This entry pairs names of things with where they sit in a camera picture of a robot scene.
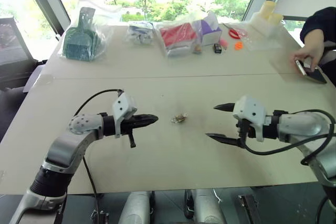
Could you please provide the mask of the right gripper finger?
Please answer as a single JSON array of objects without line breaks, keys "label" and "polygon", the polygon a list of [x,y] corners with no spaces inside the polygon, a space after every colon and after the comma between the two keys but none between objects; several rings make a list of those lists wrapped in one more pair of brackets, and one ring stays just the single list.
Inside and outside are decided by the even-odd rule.
[{"label": "right gripper finger", "polygon": [[234,110],[234,103],[225,103],[225,104],[219,104],[214,106],[215,110],[225,111],[225,112],[233,112]]},{"label": "right gripper finger", "polygon": [[219,133],[206,133],[205,135],[222,144],[245,148],[240,138],[231,138]]}]

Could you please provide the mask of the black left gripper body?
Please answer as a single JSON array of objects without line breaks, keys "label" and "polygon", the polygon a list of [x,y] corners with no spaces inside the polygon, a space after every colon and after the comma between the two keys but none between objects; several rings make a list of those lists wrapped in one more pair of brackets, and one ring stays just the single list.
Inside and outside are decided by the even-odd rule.
[{"label": "black left gripper body", "polygon": [[120,125],[121,135],[128,136],[131,148],[136,147],[136,143],[133,137],[134,126],[135,126],[135,116],[131,116],[129,119],[123,120]]}]

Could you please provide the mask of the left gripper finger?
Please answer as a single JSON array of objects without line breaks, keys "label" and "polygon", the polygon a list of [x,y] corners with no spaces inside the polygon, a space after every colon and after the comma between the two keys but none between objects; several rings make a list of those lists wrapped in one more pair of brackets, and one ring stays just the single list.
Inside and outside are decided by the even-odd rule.
[{"label": "left gripper finger", "polygon": [[140,119],[134,122],[133,128],[138,129],[155,123],[157,119]]},{"label": "left gripper finger", "polygon": [[159,118],[153,114],[138,114],[134,116],[134,119],[139,122],[156,122]]}]

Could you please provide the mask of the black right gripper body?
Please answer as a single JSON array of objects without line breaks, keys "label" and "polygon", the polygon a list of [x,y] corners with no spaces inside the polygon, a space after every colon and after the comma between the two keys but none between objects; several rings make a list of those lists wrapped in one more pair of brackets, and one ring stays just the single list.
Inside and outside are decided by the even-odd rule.
[{"label": "black right gripper body", "polygon": [[248,138],[256,138],[256,131],[252,127],[251,122],[247,119],[240,119],[237,123],[238,136],[241,140]]}]

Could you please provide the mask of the person's bare hand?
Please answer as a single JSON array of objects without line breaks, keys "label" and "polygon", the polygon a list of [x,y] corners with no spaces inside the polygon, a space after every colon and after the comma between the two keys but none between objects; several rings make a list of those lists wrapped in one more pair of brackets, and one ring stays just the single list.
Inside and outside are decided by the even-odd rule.
[{"label": "person's bare hand", "polygon": [[292,53],[292,55],[290,56],[290,61],[292,63],[295,63],[295,61],[297,60],[301,62],[308,62],[310,71],[313,72],[322,58],[323,51],[323,44],[305,45],[299,50]]}]

